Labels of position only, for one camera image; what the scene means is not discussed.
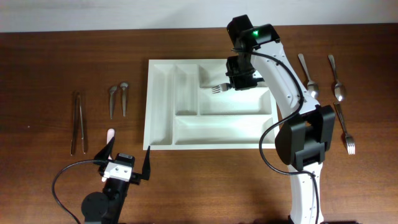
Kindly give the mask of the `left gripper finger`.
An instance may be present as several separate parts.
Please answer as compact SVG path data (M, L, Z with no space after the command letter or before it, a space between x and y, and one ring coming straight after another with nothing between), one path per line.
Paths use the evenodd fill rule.
M102 148L102 150L100 150L100 152L97 153L97 155L95 155L94 164L103 165L106 162L113 162L114 161L114 159L111 157L111 153L112 153L112 150L113 150L114 142L115 142L115 137L112 137L110 139L109 143L107 143L107 145L105 145L105 147Z
M144 159L144 163L142 166L142 173L141 173L141 179L142 180L149 180L150 179L150 146L148 146L146 150L146 156Z

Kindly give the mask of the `steel fork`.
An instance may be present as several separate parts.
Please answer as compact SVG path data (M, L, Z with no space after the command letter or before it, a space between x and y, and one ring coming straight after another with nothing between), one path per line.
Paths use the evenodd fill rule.
M345 140L345 145L346 145L346 149L348 151L349 155L355 155L356 152L356 147L355 147L355 141L354 138L352 137L352 135L350 135L350 133L348 132L347 128L346 128L346 123L345 123L345 119L343 116L343 110L341 107L341 103L339 102L334 102L334 107L336 109L339 121L341 123L341 127L343 130L343 135L344 135L344 140Z
M233 86L230 83L222 83L222 84L219 84L217 86L214 86L211 89L211 93L212 94L222 93L222 92L225 92L225 91L229 91L230 89L232 89L232 87Z

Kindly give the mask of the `steel tablespoon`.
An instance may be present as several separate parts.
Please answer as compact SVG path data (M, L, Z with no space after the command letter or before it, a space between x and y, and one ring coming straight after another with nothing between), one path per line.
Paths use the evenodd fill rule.
M302 65L302 68L304 70L304 73L307 77L307 90L309 92L309 94L311 95L311 97L313 97L314 99L317 99L319 96L319 87L318 84L316 82L314 82L308 72L308 68L307 68L307 64L305 63L305 58L303 56L303 54L298 54L298 59Z
M335 79L335 87L334 87L335 97L338 101L343 101L346 98L346 88L338 79L334 56L328 55L328 59L330 61L331 69L333 71L333 77Z

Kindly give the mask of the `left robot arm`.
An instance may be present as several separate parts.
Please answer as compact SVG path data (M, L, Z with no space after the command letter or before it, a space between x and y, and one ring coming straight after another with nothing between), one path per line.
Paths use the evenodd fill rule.
M114 159L112 153L115 138L95 155L98 172L104 179L100 192L87 195L81 203L81 212L85 223L117 223L131 184L139 185L142 180L150 179L150 148L147 149L142 172L134 172L135 157L118 153Z

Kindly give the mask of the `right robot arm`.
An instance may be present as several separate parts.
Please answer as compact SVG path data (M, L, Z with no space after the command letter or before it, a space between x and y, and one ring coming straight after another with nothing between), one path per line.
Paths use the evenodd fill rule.
M270 166L290 177L292 208L290 223L323 223L320 205L320 174L330 149L335 112L311 96L290 65L284 46L270 24L253 26L247 15L232 18L226 27L237 54L228 57L226 76L235 90L248 90L265 82L282 119L260 137L278 128L275 149L287 171Z

